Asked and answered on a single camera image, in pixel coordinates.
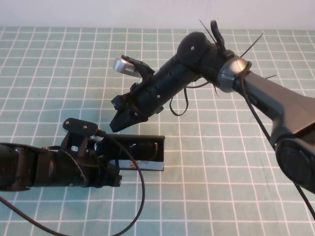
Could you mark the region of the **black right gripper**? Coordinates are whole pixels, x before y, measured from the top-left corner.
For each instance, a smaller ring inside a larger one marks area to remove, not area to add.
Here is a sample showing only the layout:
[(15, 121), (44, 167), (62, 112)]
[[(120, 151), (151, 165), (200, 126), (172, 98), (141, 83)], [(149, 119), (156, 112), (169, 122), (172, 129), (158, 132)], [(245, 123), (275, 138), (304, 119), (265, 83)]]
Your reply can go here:
[(157, 72), (132, 85), (130, 95), (117, 95), (111, 100), (117, 111), (110, 122), (111, 130), (119, 132), (146, 122), (149, 117), (159, 113), (168, 100), (195, 79), (196, 73), (180, 63), (176, 57), (172, 57)]

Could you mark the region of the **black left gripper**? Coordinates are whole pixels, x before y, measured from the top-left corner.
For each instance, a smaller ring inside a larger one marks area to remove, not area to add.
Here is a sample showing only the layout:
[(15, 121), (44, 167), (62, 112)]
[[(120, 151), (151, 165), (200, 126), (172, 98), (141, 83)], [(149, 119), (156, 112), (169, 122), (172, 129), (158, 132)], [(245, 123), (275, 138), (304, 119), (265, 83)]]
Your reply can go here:
[(99, 158), (86, 155), (82, 159), (66, 151), (47, 151), (37, 156), (33, 173), (34, 187), (120, 187), (122, 176), (107, 175)]

